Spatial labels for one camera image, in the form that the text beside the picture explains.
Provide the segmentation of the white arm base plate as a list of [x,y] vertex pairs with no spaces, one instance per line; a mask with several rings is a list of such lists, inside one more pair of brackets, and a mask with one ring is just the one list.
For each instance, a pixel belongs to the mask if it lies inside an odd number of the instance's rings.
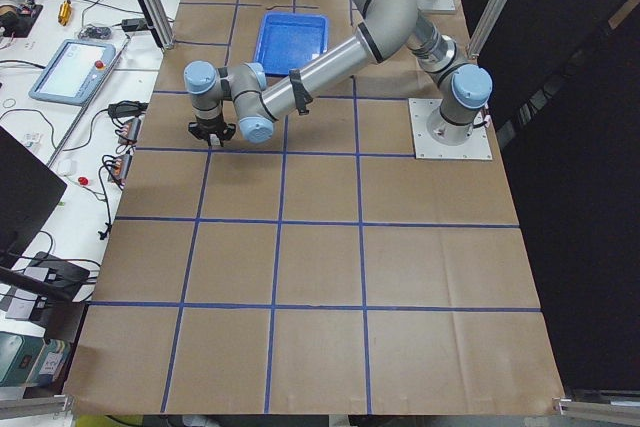
[[491,161],[487,126],[480,112],[467,126],[448,123],[440,99],[409,98],[414,155],[418,160]]

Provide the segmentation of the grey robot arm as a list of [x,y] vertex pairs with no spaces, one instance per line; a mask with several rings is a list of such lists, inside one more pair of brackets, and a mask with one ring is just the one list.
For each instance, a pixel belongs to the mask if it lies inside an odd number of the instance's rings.
[[406,47],[442,94],[429,118],[431,137],[444,145],[463,144],[478,128],[475,118],[491,96],[490,74],[439,32],[420,12],[418,0],[352,1],[362,17],[353,35],[273,86],[259,63],[221,68],[189,63],[184,83],[195,116],[189,133],[207,144],[224,143],[235,133],[254,144],[265,142],[281,118],[308,114],[314,95]]

